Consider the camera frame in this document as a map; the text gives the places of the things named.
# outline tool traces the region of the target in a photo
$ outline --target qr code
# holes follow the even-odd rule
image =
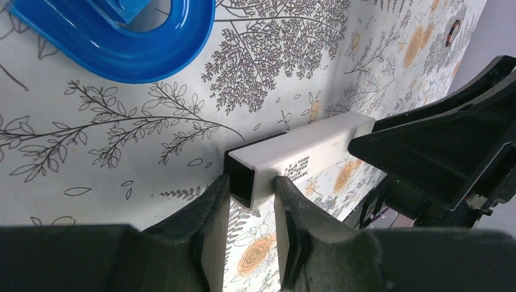
[[[288,176],[292,181],[303,177],[308,173],[307,166],[309,158],[310,156],[306,156],[294,164],[289,164],[288,167],[285,168],[283,175]]]

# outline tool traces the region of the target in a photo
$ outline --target screw hole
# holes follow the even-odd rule
[[[451,26],[450,32],[448,33],[448,37],[446,38],[445,45],[447,47],[452,45],[453,40],[455,40],[455,37],[457,36],[457,32],[459,31],[460,27],[461,27],[461,21],[459,19],[457,19]]]
[[[462,108],[459,109],[459,111],[467,111],[469,110],[471,107],[473,106],[472,103],[466,105],[466,106],[463,106]]]
[[[163,232],[165,232],[165,229],[163,229],[162,227],[159,227],[159,226],[151,226],[151,227],[147,228],[146,230],[144,230],[144,233],[148,234],[148,235],[157,235],[157,234],[162,234]]]

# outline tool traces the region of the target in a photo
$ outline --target white patterned surface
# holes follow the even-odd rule
[[[147,85],[95,76],[0,13],[0,224],[143,229],[201,194],[229,148],[440,99],[486,0],[217,1],[199,57]],[[349,157],[298,187],[342,220],[381,176]],[[230,216],[225,291],[278,291],[272,202]]]

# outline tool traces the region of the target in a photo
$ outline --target blue plastic object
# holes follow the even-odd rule
[[[150,0],[89,0],[99,6],[111,19],[120,23],[130,23],[142,12]]]
[[[114,81],[148,83],[186,67],[213,26],[214,0],[170,1],[165,23],[142,33],[118,22],[132,20],[149,0],[13,0],[8,8],[87,70]]]

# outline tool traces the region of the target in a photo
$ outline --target orange flower print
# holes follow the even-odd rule
[[[241,234],[233,242],[234,246],[247,246],[237,265],[237,273],[231,282],[238,282],[246,279],[249,282],[253,276],[265,271],[266,268],[274,263],[277,257],[275,223],[270,221],[271,213],[267,213],[263,223],[251,227],[249,231]]]
[[[351,178],[351,174],[353,172],[353,163],[348,162],[344,167],[340,168],[340,172],[335,180],[335,185],[333,186],[333,191],[335,193],[340,193],[347,186],[349,179]]]
[[[423,28],[419,26],[416,29],[416,32],[414,32],[414,35],[410,39],[410,42],[408,43],[408,48],[405,53],[405,58],[403,59],[403,67],[408,68],[412,65],[414,62],[414,59],[416,59],[416,55],[421,49],[421,41],[423,38]]]
[[[427,29],[425,30],[425,33],[423,34],[423,38],[421,40],[420,48],[423,49],[428,42],[430,41],[430,38],[432,37],[432,33],[434,32],[434,23],[429,23],[427,26]]]
[[[315,178],[309,178],[308,181],[307,181],[307,184],[305,186],[305,189],[307,190],[307,196],[311,196],[312,194],[316,193],[317,195],[319,196],[322,196],[319,192],[316,191],[316,189],[319,188],[319,185],[317,185],[318,183],[318,179],[319,179],[319,176],[316,176]]]
[[[362,163],[364,163],[364,161],[357,158],[357,160],[355,160],[355,163],[353,164],[353,169],[359,168],[362,165]]]
[[[355,55],[358,53],[358,49],[360,48],[360,34],[357,31],[354,31],[351,35],[351,44],[347,47],[346,55],[351,57],[351,60],[355,61]]]
[[[265,234],[249,245],[239,261],[238,271],[242,277],[251,274],[265,260],[269,254],[272,242],[273,236]]]
[[[430,101],[430,95],[429,95],[429,94],[427,94],[427,95],[425,96],[425,99],[423,99],[423,105],[427,105],[429,101]]]
[[[439,0],[434,0],[434,3],[432,3],[432,7],[430,7],[431,12],[434,12],[438,6],[439,6]]]
[[[315,99],[314,99],[312,93],[309,92],[309,102],[311,104],[310,108],[305,110],[301,114],[302,116],[306,116],[307,114],[310,114],[308,123],[312,123],[315,121],[315,119],[317,119],[317,114],[319,112],[319,106],[320,106],[319,100],[317,100],[317,99],[319,98],[320,95],[321,95],[321,91],[318,91],[317,95],[315,96]]]
[[[413,89],[414,86],[416,85],[416,83],[417,83],[417,79],[414,79],[414,81],[412,81],[412,83],[410,83],[408,89]]]
[[[459,60],[457,62],[457,65],[455,65],[455,68],[453,68],[453,72],[451,73],[451,77],[455,77],[455,74],[457,74],[457,71],[459,70],[459,67],[461,66],[461,61],[462,60]]]

